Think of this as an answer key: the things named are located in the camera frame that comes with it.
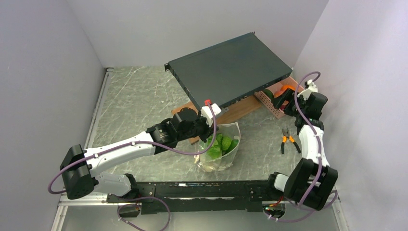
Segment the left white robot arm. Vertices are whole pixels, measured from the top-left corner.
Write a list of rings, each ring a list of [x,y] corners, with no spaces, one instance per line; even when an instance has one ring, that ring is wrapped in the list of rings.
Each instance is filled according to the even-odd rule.
[[[108,174],[106,170],[130,160],[151,156],[164,151],[187,155],[176,150],[180,141],[199,137],[207,138],[217,131],[216,117],[221,114],[217,104],[204,106],[200,112],[182,108],[172,118],[155,124],[146,131],[110,145],[83,149],[81,145],[69,148],[61,165],[67,198],[75,200],[90,193],[109,193],[126,202],[134,201],[140,191],[131,174]]]

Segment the pink perforated plastic tray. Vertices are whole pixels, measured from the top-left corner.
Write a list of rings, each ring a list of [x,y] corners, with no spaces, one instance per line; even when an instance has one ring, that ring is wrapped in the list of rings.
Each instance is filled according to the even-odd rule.
[[[292,76],[289,76],[280,82],[273,84],[266,89],[271,91],[272,93],[275,93],[277,91],[280,91],[281,88],[284,85],[290,85],[292,87],[296,87],[297,81],[292,78]],[[261,90],[255,93],[255,97],[259,99],[259,101],[277,118],[280,119],[285,116],[285,113],[280,109],[280,108],[275,108],[272,104],[271,99]]]

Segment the clear zip top bag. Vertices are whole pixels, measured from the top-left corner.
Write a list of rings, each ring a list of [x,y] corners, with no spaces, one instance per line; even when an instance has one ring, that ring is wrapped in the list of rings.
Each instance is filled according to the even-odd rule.
[[[218,125],[214,144],[204,154],[196,155],[194,163],[204,172],[226,170],[233,164],[240,141],[237,122]]]

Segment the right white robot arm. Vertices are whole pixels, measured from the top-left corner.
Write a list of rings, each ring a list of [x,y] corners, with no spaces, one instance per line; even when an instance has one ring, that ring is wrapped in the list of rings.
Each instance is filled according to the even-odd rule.
[[[279,172],[269,176],[265,186],[266,196],[271,200],[284,196],[297,204],[322,210],[338,179],[337,170],[330,167],[325,157],[322,138],[324,125],[319,119],[327,97],[318,92],[308,96],[295,94],[291,88],[278,97],[274,97],[269,90],[263,90],[263,93],[275,108],[287,102],[284,113],[296,118],[294,124],[300,144],[295,147],[302,155],[289,176]]]

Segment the brown wooden board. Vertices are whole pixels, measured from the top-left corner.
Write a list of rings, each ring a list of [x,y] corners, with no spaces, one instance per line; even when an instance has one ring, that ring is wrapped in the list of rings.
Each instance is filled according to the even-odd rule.
[[[185,107],[193,109],[196,113],[198,112],[198,109],[196,109],[194,104],[190,101],[184,105],[181,105],[173,109],[171,113],[175,114],[179,112],[182,108],[185,108]],[[225,110],[223,109],[223,114],[217,118],[217,123],[218,124],[229,124],[229,123],[237,122],[238,119],[257,110],[260,107],[261,107],[261,103],[256,99],[256,97],[249,96],[237,103],[232,104],[227,109]],[[199,140],[200,140],[199,137],[194,137],[194,138],[190,138],[189,142],[190,144],[195,144]]]

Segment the green fake lettuce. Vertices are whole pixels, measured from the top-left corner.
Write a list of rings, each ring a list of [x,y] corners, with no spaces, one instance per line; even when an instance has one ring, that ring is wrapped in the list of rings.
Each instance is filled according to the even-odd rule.
[[[200,166],[205,172],[212,172],[218,170],[221,164],[222,151],[220,144],[217,140],[213,145],[204,153],[200,155]]]

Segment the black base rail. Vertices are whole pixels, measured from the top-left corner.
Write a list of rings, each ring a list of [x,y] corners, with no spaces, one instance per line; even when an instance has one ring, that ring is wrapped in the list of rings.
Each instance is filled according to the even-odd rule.
[[[269,180],[138,182],[141,214],[166,212],[232,211],[262,212],[263,206],[280,199],[283,192]]]

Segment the red orange fake peach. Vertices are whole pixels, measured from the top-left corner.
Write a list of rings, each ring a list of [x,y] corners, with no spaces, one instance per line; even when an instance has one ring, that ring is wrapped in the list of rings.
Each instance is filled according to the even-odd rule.
[[[278,90],[278,91],[276,91],[276,92],[274,93],[274,98],[280,97],[283,93],[284,93],[283,90]]]

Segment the dark rack server chassis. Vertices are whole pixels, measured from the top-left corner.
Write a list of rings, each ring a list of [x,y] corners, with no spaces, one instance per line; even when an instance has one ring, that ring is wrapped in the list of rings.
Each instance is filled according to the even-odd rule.
[[[225,110],[292,72],[253,32],[169,61],[164,69],[198,111],[205,100]]]

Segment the orange fake fruit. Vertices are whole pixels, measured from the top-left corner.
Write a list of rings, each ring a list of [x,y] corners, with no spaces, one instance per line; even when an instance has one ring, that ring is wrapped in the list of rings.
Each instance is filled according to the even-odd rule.
[[[287,85],[287,84],[285,84],[285,85],[283,85],[283,86],[281,87],[281,91],[283,91],[283,92],[285,92],[287,89],[291,89],[291,90],[293,90],[293,91],[296,90],[296,88],[295,88],[294,86],[292,86],[292,85]]]

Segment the aluminium frame rail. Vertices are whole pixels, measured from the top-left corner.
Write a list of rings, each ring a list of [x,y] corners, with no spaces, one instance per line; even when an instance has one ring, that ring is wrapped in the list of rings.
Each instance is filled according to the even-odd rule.
[[[106,202],[107,197],[108,197],[107,193],[92,192],[89,195],[86,195],[82,198],[70,200],[68,199],[66,193],[61,194],[51,231],[61,231],[62,230],[64,220],[66,218],[66,213],[70,206],[108,205],[108,203]]]

